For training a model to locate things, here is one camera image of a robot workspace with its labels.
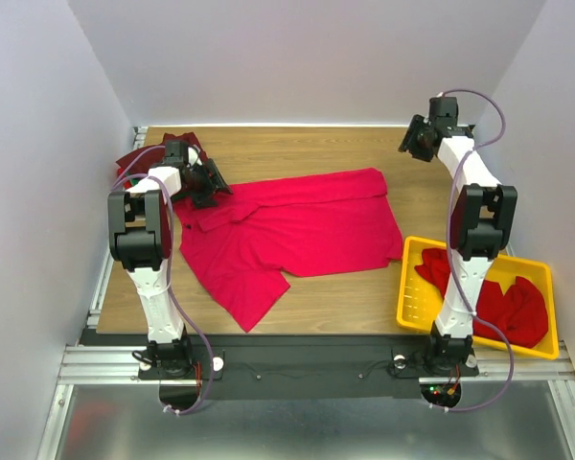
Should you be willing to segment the pink magenta t shirt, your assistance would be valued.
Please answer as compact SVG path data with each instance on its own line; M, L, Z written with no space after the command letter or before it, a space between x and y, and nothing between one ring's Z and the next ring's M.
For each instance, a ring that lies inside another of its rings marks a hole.
M289 290L314 277L383 268L403 235L383 174L368 168L236 184L217 206L174 207L180 252L210 296L250 332Z

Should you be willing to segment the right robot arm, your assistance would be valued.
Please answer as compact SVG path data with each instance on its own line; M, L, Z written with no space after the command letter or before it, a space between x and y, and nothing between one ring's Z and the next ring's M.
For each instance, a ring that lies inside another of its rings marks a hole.
M486 167L472 129L459 123L457 91L429 101L427 115L414 115L400 145L413 158L439 159L452 185L446 245L449 280L443 306L422 350L424 369L432 376L473 363L476 304L494 260L507 246L518 192L503 185Z

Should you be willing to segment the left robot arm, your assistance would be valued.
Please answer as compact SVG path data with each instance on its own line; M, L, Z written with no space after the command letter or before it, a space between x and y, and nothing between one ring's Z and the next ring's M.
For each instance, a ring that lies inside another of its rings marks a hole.
M133 352L145 379L200 376L184 318L171 288L173 201L216 205L230 186L196 140L176 137L121 158L107 199L108 245L134 284L148 324L148 343Z

